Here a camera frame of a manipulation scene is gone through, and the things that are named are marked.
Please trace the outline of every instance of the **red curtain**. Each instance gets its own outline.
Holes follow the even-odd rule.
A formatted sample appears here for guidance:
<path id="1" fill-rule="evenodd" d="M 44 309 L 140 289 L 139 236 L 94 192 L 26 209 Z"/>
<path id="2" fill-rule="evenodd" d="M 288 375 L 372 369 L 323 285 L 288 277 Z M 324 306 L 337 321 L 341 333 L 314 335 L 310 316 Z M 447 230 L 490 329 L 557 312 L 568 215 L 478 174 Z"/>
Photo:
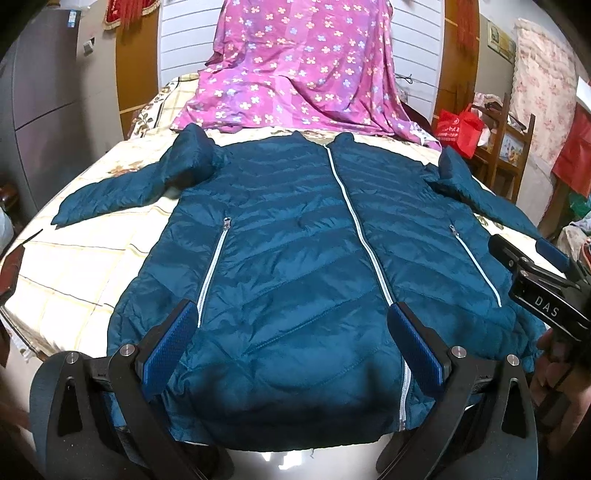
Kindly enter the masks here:
<path id="1" fill-rule="evenodd" d="M 159 5 L 160 0 L 109 0 L 104 27 L 106 30 L 119 25 L 127 28 L 131 22 L 152 13 Z"/>
<path id="2" fill-rule="evenodd" d="M 552 173 L 585 198 L 591 193 L 591 115 L 579 104 Z"/>

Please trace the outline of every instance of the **red bag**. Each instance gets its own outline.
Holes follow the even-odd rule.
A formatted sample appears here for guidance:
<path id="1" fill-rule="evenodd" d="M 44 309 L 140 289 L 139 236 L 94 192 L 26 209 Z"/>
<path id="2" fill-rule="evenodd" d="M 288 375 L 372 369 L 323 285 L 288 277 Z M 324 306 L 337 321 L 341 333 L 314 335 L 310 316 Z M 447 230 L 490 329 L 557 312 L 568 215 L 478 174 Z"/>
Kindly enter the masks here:
<path id="1" fill-rule="evenodd" d="M 443 146 L 449 145 L 462 157 L 472 158 L 484 129 L 484 122 L 473 114 L 470 109 L 472 104 L 456 115 L 442 110 L 435 129 L 435 137 Z"/>

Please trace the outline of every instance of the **beige quilt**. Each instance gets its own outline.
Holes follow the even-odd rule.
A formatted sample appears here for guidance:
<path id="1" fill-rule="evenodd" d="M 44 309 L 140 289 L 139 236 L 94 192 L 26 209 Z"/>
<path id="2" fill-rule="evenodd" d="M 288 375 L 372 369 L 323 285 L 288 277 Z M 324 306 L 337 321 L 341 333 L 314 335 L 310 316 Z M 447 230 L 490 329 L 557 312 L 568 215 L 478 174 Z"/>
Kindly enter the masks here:
<path id="1" fill-rule="evenodd" d="M 196 90 L 195 75 L 170 82 L 140 114 L 130 140 L 116 145 L 74 179 L 20 234 L 14 245 L 43 230 L 25 247 L 17 290 L 0 313 L 35 353 L 51 355 L 77 350 L 99 357 L 106 353 L 109 318 L 119 297 L 138 274 L 177 204 L 169 191 L 154 204 L 56 229 L 50 225 L 61 201 L 80 187 L 137 170 L 160 159 L 176 134 L 174 117 Z M 309 140 L 328 143 L 335 133 L 302 132 Z M 290 135 L 281 128 L 244 129 L 236 134 L 208 134 L 219 145 Z M 423 164 L 437 164 L 439 154 L 389 138 L 355 135 L 355 140 L 400 153 Z M 557 271 L 535 251 L 533 239 L 477 216 L 490 233 L 501 233 L 538 265 Z"/>

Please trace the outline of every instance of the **floral curtain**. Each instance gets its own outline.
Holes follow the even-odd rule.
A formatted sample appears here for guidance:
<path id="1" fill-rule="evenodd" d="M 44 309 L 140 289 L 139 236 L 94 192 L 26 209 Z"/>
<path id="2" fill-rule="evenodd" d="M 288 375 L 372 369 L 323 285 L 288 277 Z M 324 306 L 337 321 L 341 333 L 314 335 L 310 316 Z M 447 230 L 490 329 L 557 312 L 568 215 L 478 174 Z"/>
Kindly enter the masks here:
<path id="1" fill-rule="evenodd" d="M 577 76 L 573 50 L 520 18 L 511 109 L 525 125 L 535 115 L 531 152 L 552 168 L 573 123 Z"/>

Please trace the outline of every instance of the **person's finger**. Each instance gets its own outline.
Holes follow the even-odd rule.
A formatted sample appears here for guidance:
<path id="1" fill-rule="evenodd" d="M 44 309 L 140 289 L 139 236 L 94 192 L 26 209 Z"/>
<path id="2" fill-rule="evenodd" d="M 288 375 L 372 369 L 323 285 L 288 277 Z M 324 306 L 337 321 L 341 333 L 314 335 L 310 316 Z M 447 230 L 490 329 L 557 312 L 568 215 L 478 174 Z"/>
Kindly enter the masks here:
<path id="1" fill-rule="evenodd" d="M 569 370 L 569 364 L 551 363 L 545 369 L 546 382 L 554 387 Z M 565 393 L 570 401 L 580 401 L 583 393 L 591 387 L 591 374 L 586 369 L 575 366 L 558 390 Z"/>
<path id="2" fill-rule="evenodd" d="M 557 453 L 568 444 L 572 435 L 579 428 L 590 405 L 591 387 L 587 386 L 577 396 L 571 398 L 571 406 L 566 411 L 560 425 L 548 436 L 548 449 L 550 452 Z"/>
<path id="3" fill-rule="evenodd" d="M 544 334 L 538 338 L 538 343 L 536 343 L 536 347 L 538 347 L 540 350 L 547 350 L 548 348 L 550 348 L 550 345 L 552 344 L 552 335 L 553 335 L 553 331 L 552 329 L 548 329 L 544 332 Z"/>
<path id="4" fill-rule="evenodd" d="M 550 358 L 544 354 L 535 361 L 534 376 L 538 378 L 540 385 L 546 385 L 546 369 L 550 365 Z"/>
<path id="5" fill-rule="evenodd" d="M 534 376 L 530 382 L 530 395 L 535 405 L 542 405 L 548 394 L 548 389 L 540 384 L 538 377 Z"/>
<path id="6" fill-rule="evenodd" d="M 554 388 L 563 375 L 569 370 L 569 364 L 548 363 L 545 366 L 545 383 Z M 563 383 L 558 389 L 564 391 L 566 385 Z"/>

